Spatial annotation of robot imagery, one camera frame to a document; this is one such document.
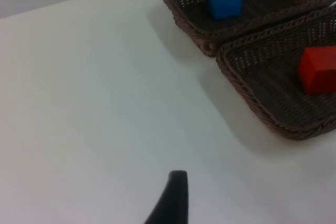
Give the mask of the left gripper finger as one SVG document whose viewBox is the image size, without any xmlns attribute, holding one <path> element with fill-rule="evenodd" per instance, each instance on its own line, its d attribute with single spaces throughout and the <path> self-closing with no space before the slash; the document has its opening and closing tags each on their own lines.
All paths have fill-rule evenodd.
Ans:
<svg viewBox="0 0 336 224">
<path fill-rule="evenodd" d="M 188 176 L 184 170 L 169 173 L 165 188 L 145 224 L 188 224 Z"/>
</svg>

